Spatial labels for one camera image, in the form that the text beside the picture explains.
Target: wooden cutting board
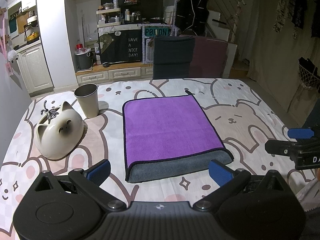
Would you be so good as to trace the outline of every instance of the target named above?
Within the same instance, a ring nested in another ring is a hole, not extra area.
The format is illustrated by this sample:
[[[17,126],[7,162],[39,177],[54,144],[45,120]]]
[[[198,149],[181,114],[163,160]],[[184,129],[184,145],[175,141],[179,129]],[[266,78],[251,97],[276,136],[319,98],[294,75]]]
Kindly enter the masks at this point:
[[[27,19],[29,18],[28,12],[25,15],[20,15],[17,17],[18,31],[19,34],[24,33],[24,25],[26,25]]]

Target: pink tag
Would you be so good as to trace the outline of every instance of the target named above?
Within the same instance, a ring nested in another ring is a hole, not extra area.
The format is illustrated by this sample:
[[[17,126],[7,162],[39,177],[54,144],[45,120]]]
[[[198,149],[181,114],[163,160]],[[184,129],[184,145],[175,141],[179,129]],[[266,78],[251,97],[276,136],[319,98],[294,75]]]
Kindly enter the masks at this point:
[[[13,75],[13,71],[12,71],[10,62],[7,62],[7,63],[5,64],[5,67],[6,67],[7,71],[8,71],[9,76],[12,76],[12,75]]]

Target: curtain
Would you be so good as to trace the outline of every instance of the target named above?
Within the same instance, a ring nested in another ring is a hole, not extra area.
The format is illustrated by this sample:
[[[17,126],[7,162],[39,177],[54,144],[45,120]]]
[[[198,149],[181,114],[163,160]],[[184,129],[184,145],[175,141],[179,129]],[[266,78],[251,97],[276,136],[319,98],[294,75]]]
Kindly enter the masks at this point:
[[[320,63],[318,38],[311,38],[316,3],[308,0],[303,29],[292,38],[293,23],[287,19],[282,31],[273,30],[278,0],[259,0],[258,28],[254,40],[248,76],[270,93],[302,125],[315,103],[316,91],[303,91],[298,77],[298,59]]]

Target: green sign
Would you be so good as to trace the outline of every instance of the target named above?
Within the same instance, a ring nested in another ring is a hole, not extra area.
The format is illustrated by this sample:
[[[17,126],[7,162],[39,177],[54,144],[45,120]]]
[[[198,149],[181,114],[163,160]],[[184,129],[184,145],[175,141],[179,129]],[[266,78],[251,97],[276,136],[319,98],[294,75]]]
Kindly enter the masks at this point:
[[[159,36],[170,36],[170,27],[158,27],[158,26],[148,26],[144,28],[144,35],[146,37]]]

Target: blue pad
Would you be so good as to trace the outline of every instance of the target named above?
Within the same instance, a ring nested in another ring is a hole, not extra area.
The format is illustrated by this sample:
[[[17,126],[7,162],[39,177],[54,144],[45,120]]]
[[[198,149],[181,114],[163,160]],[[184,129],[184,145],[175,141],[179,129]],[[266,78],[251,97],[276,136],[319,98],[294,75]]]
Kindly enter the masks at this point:
[[[220,166],[214,160],[209,162],[209,175],[220,187],[232,180],[234,177],[233,173],[226,170],[223,166]]]
[[[103,160],[101,161],[100,165],[97,165],[97,167],[89,171],[86,177],[88,180],[92,181],[94,184],[100,186],[109,177],[110,172],[111,172],[110,162],[108,160]]]
[[[292,128],[288,130],[288,137],[291,139],[310,139],[315,135],[311,129]]]

